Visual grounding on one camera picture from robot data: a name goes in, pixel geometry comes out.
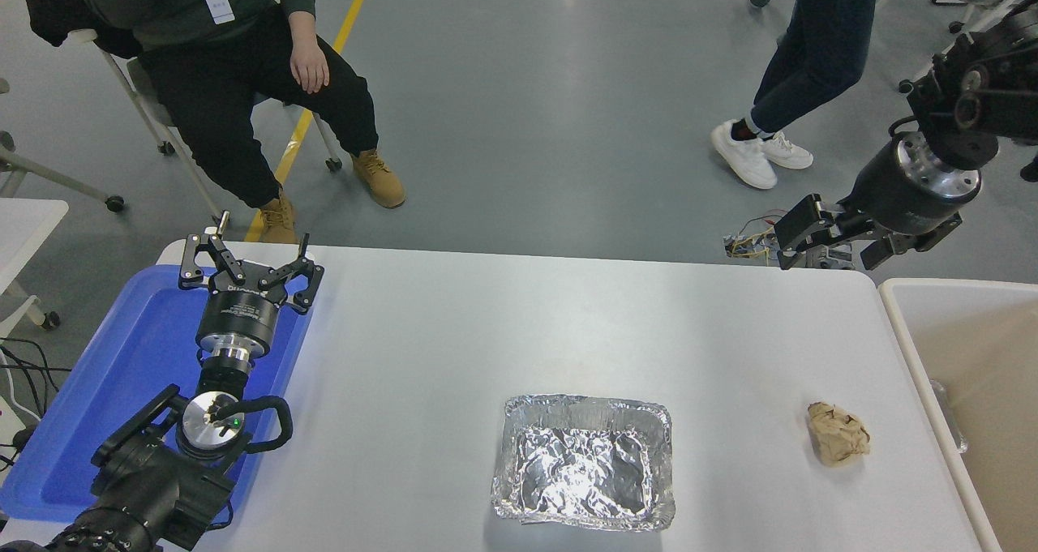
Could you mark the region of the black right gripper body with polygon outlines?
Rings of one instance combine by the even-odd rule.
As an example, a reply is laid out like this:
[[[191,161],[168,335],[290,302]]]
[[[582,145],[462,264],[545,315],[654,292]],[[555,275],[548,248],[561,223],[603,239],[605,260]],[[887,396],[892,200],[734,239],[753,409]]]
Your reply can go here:
[[[861,170],[846,211],[903,234],[923,234],[972,200],[972,172],[947,165],[929,147],[890,147]]]

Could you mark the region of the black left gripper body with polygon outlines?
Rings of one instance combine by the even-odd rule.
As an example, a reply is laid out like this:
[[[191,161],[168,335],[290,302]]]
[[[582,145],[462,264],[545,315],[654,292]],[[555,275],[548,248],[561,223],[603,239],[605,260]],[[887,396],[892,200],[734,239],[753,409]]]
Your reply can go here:
[[[285,283],[260,289],[260,281],[234,284],[227,275],[208,276],[207,304],[197,331],[197,344],[215,352],[219,344],[233,344],[249,352],[269,352],[281,306]]]

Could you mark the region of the person's left hand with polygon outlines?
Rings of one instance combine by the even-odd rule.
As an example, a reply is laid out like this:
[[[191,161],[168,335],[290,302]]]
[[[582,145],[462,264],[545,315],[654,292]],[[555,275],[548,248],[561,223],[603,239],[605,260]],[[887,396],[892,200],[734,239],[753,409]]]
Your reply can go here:
[[[316,38],[293,42],[290,71],[307,94],[318,93],[330,83],[328,61]]]

